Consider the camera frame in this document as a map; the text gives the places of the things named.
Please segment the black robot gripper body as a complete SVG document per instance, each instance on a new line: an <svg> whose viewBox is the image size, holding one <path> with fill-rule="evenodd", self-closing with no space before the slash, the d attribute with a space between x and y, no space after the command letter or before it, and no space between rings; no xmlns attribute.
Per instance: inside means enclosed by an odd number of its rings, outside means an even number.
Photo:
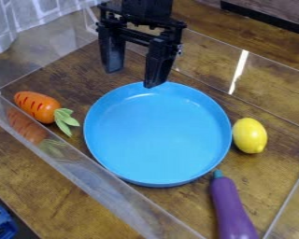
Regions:
<svg viewBox="0 0 299 239"><path fill-rule="evenodd" d="M119 0L99 5L101 18L97 24L99 37L105 41L129 41L148 47L157 38L168 46L179 46L182 31L187 27L183 21L171 18L173 0ZM149 35L128 28L147 26L151 30L161 29L159 35Z"/></svg>

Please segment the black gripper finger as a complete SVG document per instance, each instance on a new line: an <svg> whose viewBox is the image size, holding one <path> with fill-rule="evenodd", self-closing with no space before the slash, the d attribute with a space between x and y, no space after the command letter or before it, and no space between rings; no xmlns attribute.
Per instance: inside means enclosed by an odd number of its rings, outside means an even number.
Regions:
<svg viewBox="0 0 299 239"><path fill-rule="evenodd" d="M182 31L176 28L164 30L149 41L145 55L143 86L148 89L167 81L175 58L182 52Z"/></svg>
<svg viewBox="0 0 299 239"><path fill-rule="evenodd" d="M99 45L104 71L117 72L123 69L125 41L116 29L99 24Z"/></svg>

